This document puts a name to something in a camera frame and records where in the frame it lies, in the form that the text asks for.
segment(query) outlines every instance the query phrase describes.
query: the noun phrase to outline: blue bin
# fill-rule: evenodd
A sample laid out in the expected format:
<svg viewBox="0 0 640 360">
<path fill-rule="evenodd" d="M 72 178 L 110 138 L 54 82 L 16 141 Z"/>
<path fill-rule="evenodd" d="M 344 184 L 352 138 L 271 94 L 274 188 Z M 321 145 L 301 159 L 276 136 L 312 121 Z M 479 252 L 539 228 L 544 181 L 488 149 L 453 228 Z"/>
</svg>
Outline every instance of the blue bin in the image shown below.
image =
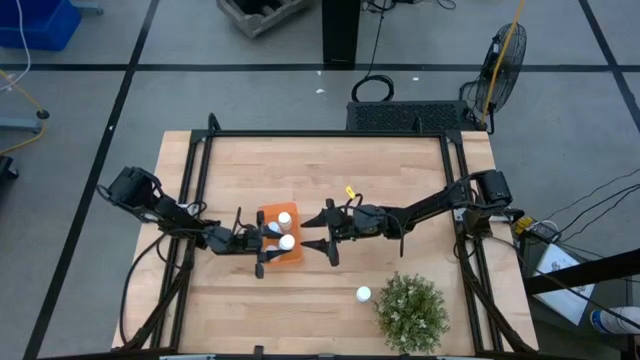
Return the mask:
<svg viewBox="0 0 640 360">
<path fill-rule="evenodd" d="M 80 24 L 69 0 L 20 0 L 24 36 L 29 49 L 60 51 Z M 0 46 L 22 48 L 15 0 L 0 0 Z"/>
</svg>

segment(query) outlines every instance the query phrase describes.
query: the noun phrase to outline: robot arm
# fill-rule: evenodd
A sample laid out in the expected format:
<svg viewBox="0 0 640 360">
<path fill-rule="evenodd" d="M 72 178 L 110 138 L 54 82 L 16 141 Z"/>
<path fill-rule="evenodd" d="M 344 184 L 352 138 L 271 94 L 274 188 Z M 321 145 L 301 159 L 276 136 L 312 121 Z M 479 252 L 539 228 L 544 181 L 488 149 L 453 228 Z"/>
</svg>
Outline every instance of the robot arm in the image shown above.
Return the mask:
<svg viewBox="0 0 640 360">
<path fill-rule="evenodd" d="M 474 181 L 477 192 L 471 188 Z M 511 201 L 511 192 L 504 175 L 496 170 L 473 173 L 405 208 L 360 203 L 356 206 L 350 206 L 349 203 L 335 206 L 332 199 L 327 199 L 327 207 L 322 209 L 318 216 L 302 224 L 302 227 L 327 226 L 329 241 L 307 241 L 302 245 L 325 253 L 331 265 L 337 266 L 338 243 L 343 240 L 354 241 L 383 235 L 387 239 L 400 239 L 402 256 L 404 235 L 411 232 L 420 222 L 454 210 L 456 223 L 462 225 L 466 235 L 486 235 L 491 232 L 489 218 L 492 215 L 522 216 L 521 211 L 507 209 Z M 348 210 L 352 210 L 352 215 L 349 215 Z"/>
<path fill-rule="evenodd" d="M 216 255 L 256 255 L 256 276 L 262 278 L 262 263 L 288 251 L 262 252 L 262 237 L 278 239 L 282 234 L 264 226 L 264 213 L 258 212 L 256 225 L 243 225 L 236 232 L 240 209 L 233 229 L 221 226 L 217 220 L 202 220 L 191 215 L 162 191 L 160 180 L 153 174 L 136 167 L 125 167 L 108 187 L 98 187 L 105 200 L 138 218 L 143 223 L 155 223 L 162 232 L 177 229 L 195 230 L 189 234 L 196 247 L 210 248 Z"/>
</svg>

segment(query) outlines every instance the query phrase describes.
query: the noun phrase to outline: yellow cable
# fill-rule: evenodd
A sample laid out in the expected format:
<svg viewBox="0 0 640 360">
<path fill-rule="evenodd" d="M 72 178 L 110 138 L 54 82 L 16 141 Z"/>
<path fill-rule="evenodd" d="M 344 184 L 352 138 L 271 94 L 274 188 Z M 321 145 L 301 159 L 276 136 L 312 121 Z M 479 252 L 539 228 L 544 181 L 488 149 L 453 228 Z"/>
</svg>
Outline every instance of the yellow cable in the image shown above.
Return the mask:
<svg viewBox="0 0 640 360">
<path fill-rule="evenodd" d="M 500 56 L 498 56 L 498 62 L 496 63 L 496 67 L 493 69 L 493 76 L 491 77 L 491 85 L 489 85 L 489 93 L 487 94 L 487 101 L 484 103 L 484 108 L 482 109 L 482 120 L 480 123 L 484 125 L 484 118 L 487 115 L 487 110 L 489 109 L 489 103 L 491 102 L 491 96 L 493 96 L 493 87 L 496 85 L 496 77 L 498 76 L 498 70 L 500 70 L 500 65 L 502 64 L 502 58 L 504 58 L 504 54 L 507 52 L 507 48 L 509 47 L 509 43 L 511 42 L 511 35 L 513 35 L 513 31 L 515 30 L 518 19 L 520 19 L 520 13 L 522 12 L 522 8 L 524 7 L 524 0 L 520 0 L 520 5 L 518 5 L 518 11 L 516 11 L 516 17 L 513 19 L 513 23 L 511 23 L 511 27 L 509 28 L 509 32 L 507 33 L 507 39 L 504 42 L 504 47 L 502 51 L 500 51 Z"/>
<path fill-rule="evenodd" d="M 38 133 L 38 135 L 36 135 L 36 136 L 32 137 L 31 139 L 29 139 L 29 140 L 27 140 L 27 141 L 23 141 L 23 142 L 21 142 L 21 143 L 20 143 L 20 144 L 18 144 L 18 145 L 15 145 L 15 146 L 12 146 L 12 147 L 10 147 L 10 148 L 6 148 L 6 149 L 4 149 L 4 150 L 0 151 L 0 156 L 2 156 L 2 155 L 4 155 L 4 154 L 6 154 L 6 153 L 8 153 L 8 152 L 11 152 L 11 151 L 13 151 L 13 150 L 17 150 L 17 149 L 19 149 L 19 148 L 21 148 L 21 147 L 23 147 L 23 146 L 25 146 L 25 145 L 29 145 L 29 144 L 31 144 L 32 142 L 34 142 L 34 141 L 36 141 L 36 140 L 40 139 L 40 138 L 42 137 L 42 135 L 44 135 L 44 131 L 45 131 L 45 129 L 46 129 L 46 128 L 47 128 L 47 126 L 45 125 L 45 121 L 44 121 L 44 120 L 42 120 L 42 129 L 40 129 L 40 133 Z"/>
<path fill-rule="evenodd" d="M 16 88 L 18 91 L 20 91 L 22 93 L 22 95 L 24 95 L 25 98 L 27 98 L 27 100 L 29 100 L 33 105 L 36 106 L 36 108 L 38 109 L 38 111 L 44 111 L 44 109 L 42 108 L 42 106 L 40 106 L 40 104 L 33 98 L 31 97 L 31 95 L 24 90 L 22 87 L 20 87 L 18 84 L 16 84 L 15 82 L 11 81 L 11 79 L 9 78 L 9 75 L 7 75 L 6 72 L 4 72 L 2 69 L 0 69 L 0 76 L 2 76 L 3 78 L 5 78 L 5 80 L 7 80 L 9 82 L 9 84 L 11 84 L 11 87 Z M 27 141 L 23 141 L 18 145 L 12 146 L 10 148 L 4 149 L 4 150 L 0 150 L 0 156 L 17 150 L 25 145 L 29 145 L 32 142 L 40 139 L 42 137 L 42 135 L 44 135 L 45 130 L 47 129 L 47 126 L 45 124 L 45 120 L 42 120 L 42 129 L 40 129 L 40 133 L 38 133 L 38 135 L 32 137 L 31 139 L 27 140 Z"/>
</svg>

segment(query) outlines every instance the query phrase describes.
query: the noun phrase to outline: electric fan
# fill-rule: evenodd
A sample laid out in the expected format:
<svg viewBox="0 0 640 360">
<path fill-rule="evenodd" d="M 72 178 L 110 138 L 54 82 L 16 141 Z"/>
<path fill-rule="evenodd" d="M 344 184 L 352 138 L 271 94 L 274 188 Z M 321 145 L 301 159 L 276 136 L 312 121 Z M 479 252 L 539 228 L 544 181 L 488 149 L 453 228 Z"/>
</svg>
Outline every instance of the electric fan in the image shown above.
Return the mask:
<svg viewBox="0 0 640 360">
<path fill-rule="evenodd" d="M 509 29 L 512 24 L 504 25 L 496 36 L 493 37 L 484 64 L 480 70 L 480 75 L 474 81 L 464 83 L 460 88 L 459 99 L 463 99 L 465 88 L 469 88 L 467 92 L 467 100 L 473 103 L 473 106 L 465 110 L 466 117 L 471 120 L 478 130 L 487 130 L 484 123 L 485 115 L 489 116 L 491 122 L 491 130 L 487 130 L 489 134 L 495 131 L 493 123 L 493 114 L 498 112 L 507 102 L 509 95 L 513 91 L 513 87 L 520 74 L 524 53 L 527 49 L 527 32 L 522 25 L 516 23 L 508 46 L 506 44 L 509 35 Z M 501 52 L 504 50 L 502 62 L 498 62 Z M 493 90 L 490 91 L 491 81 L 494 70 L 498 68 Z M 475 99 L 469 97 L 473 87 L 476 87 Z"/>
</svg>

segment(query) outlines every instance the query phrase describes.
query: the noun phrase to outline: yellow clip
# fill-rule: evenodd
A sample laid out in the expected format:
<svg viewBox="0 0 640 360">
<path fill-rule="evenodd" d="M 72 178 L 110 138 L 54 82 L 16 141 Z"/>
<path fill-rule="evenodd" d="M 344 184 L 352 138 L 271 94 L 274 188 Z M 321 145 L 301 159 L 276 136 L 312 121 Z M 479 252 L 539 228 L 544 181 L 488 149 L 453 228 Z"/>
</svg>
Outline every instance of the yellow clip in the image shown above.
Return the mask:
<svg viewBox="0 0 640 360">
<path fill-rule="evenodd" d="M 356 198 L 356 193 L 353 191 L 351 186 L 347 186 L 347 188 L 345 190 L 347 191 L 347 195 L 349 195 L 350 198 L 352 198 L 352 199 Z"/>
</svg>

